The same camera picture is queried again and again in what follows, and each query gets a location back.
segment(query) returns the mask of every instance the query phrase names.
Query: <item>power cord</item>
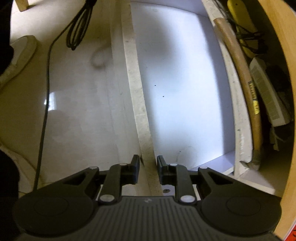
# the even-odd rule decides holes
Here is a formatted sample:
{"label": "power cord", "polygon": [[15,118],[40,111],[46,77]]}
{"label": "power cord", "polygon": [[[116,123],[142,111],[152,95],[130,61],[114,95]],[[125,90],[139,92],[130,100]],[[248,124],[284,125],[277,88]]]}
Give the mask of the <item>power cord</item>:
{"label": "power cord", "polygon": [[66,37],[66,44],[68,48],[75,50],[77,46],[83,40],[87,28],[89,26],[89,22],[91,19],[91,14],[94,5],[96,4],[97,0],[86,0],[83,7],[80,11],[76,14],[73,20],[63,29],[63,31],[52,41],[51,45],[49,46],[48,54],[47,54],[47,62],[46,62],[46,105],[44,111],[44,118],[43,118],[43,125],[41,131],[41,138],[39,144],[39,153],[38,153],[38,160],[37,160],[37,168],[34,180],[33,190],[37,190],[38,187],[38,180],[40,177],[40,169],[41,169],[41,162],[42,162],[42,153],[43,153],[43,144],[44,144],[44,136],[45,136],[45,128],[47,123],[47,116],[48,116],[48,107],[49,107],[49,94],[50,94],[50,81],[49,81],[49,64],[50,64],[50,55],[52,52],[52,48],[55,42],[63,35],[64,32],[70,27],[69,32]]}

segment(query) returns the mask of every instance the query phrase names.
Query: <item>screw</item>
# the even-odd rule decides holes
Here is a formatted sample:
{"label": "screw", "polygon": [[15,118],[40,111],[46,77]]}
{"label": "screw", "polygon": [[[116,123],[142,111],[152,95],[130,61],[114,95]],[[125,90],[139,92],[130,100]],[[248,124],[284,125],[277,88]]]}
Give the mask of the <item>screw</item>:
{"label": "screw", "polygon": [[195,197],[193,197],[191,195],[184,195],[180,198],[180,200],[185,203],[191,203],[191,202],[195,201]]}
{"label": "screw", "polygon": [[115,199],[115,197],[113,195],[110,194],[104,194],[102,196],[100,196],[100,200],[103,202],[111,202]]}

